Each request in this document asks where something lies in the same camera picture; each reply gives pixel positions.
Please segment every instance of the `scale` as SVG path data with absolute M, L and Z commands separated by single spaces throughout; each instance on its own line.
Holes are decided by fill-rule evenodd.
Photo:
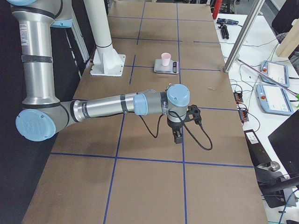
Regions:
M 258 84 L 256 91 L 265 113 L 286 116 L 293 114 L 294 111 L 285 90 L 276 85 Z
M 263 61 L 261 66 L 261 72 L 266 76 L 272 78 L 276 82 L 280 83 L 284 87 L 290 86 L 288 68 L 283 64 Z M 274 84 L 271 80 L 267 79 L 266 77 L 261 77 L 263 82 Z
M 164 74 L 173 74 L 176 75 L 179 73 L 179 62 L 170 60 L 168 66 L 162 65 L 162 59 L 155 60 L 155 73 L 164 73 Z

